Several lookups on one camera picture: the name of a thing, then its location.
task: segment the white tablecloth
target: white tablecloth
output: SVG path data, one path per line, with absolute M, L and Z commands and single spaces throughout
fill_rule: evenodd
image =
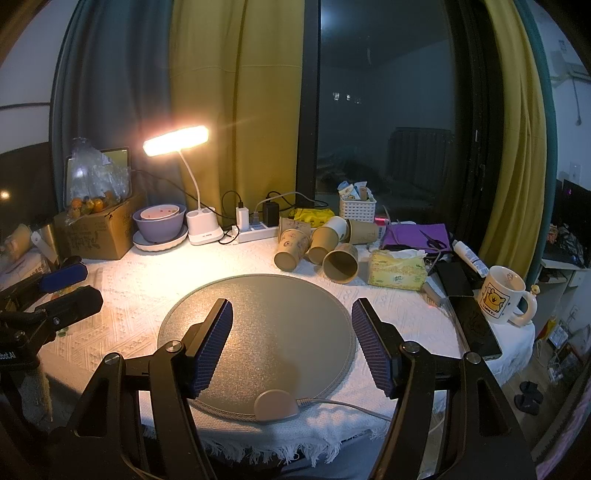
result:
M 99 314 L 73 325 L 66 336 L 42 348 L 40 355 L 54 391 L 68 391 L 75 399 L 107 353 L 119 352 L 125 358 L 152 354 L 160 324 L 180 298 L 212 281 L 249 273 L 285 274 L 313 282 L 331 292 L 349 311 L 356 299 L 367 297 L 380 318 L 396 325 L 404 339 L 416 340 L 439 355 L 459 358 L 463 353 L 451 321 L 418 293 L 365 284 L 360 278 L 369 257 L 365 247 L 358 249 L 360 277 L 339 285 L 328 280 L 321 267 L 307 261 L 292 273 L 281 272 L 272 260 L 276 244 L 276 239 L 267 239 L 194 247 L 185 241 L 169 251 L 151 254 L 133 247 L 119 261 L 89 262 L 89 282 L 101 290 L 105 302 Z M 503 356 L 488 365 L 503 384 L 527 365 L 534 328 L 493 325 L 493 330 Z M 395 402 L 375 387 L 360 348 L 330 398 L 389 416 L 395 407 Z M 443 409 L 444 392 L 438 392 L 434 410 Z M 141 394 L 141 412 L 142 422 L 153 426 L 148 393 Z M 233 460 L 245 455 L 265 460 L 273 453 L 291 460 L 301 449 L 313 462 L 321 453 L 331 461 L 342 441 L 367 431 L 380 437 L 388 427 L 384 420 L 327 404 L 307 408 L 294 420 L 264 426 L 222 420 L 196 409 L 193 417 L 202 442 Z

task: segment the scissors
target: scissors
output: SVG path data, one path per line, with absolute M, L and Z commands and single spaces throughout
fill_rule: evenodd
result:
M 421 232 L 424 235 L 424 237 L 427 239 L 427 246 L 429 248 L 437 250 L 438 252 L 441 252 L 442 250 L 447 249 L 447 245 L 444 244 L 441 240 L 437 240 L 436 238 L 430 237 L 422 230 L 419 230 L 419 232 Z

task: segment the tube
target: tube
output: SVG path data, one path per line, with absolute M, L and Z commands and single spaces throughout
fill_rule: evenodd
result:
M 484 264 L 484 262 L 478 258 L 470 247 L 467 246 L 464 242 L 454 241 L 452 243 L 453 251 L 459 255 L 459 257 L 470 265 L 471 269 L 478 273 L 482 278 L 485 278 L 488 275 L 488 268 Z

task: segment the glass window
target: glass window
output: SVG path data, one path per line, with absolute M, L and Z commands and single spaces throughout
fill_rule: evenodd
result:
M 395 218 L 433 219 L 457 171 L 442 2 L 321 0 L 320 24 L 316 197 L 338 211 L 337 185 L 366 180 Z

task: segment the window frame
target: window frame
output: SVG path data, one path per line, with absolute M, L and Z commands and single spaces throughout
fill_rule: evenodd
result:
M 304 8 L 304 43 L 300 123 L 297 151 L 296 189 L 310 198 L 316 194 L 318 147 L 318 112 L 320 90 L 320 1 L 306 0 Z M 435 205 L 434 211 L 446 218 L 456 236 L 471 242 L 478 249 L 482 243 L 496 193 L 501 162 L 503 103 L 502 77 L 494 32 L 489 18 L 488 28 L 482 18 L 478 0 L 441 0 L 448 16 L 455 61 L 456 91 L 469 90 L 470 101 L 456 102 L 457 155 L 466 159 L 463 177 L 464 194 L 458 205 L 457 218 L 445 213 L 446 202 Z M 456 100 L 466 96 L 456 96 Z M 302 207 L 311 202 L 298 199 Z

